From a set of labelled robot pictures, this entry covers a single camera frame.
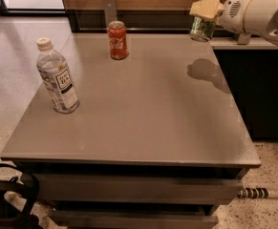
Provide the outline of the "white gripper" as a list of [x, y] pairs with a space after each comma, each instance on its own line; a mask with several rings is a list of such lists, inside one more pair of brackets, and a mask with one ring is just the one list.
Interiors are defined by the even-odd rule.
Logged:
[[205, 21], [215, 21], [234, 33], [260, 34], [260, 21], [256, 18], [260, 0], [202, 0], [194, 2], [189, 14]]

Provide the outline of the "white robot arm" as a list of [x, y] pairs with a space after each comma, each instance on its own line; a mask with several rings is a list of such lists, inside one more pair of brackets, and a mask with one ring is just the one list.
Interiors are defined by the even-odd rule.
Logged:
[[278, 0], [198, 0], [189, 14], [194, 17], [189, 33], [193, 40], [209, 41], [219, 25], [237, 39], [242, 35], [244, 44], [256, 35], [278, 46]]

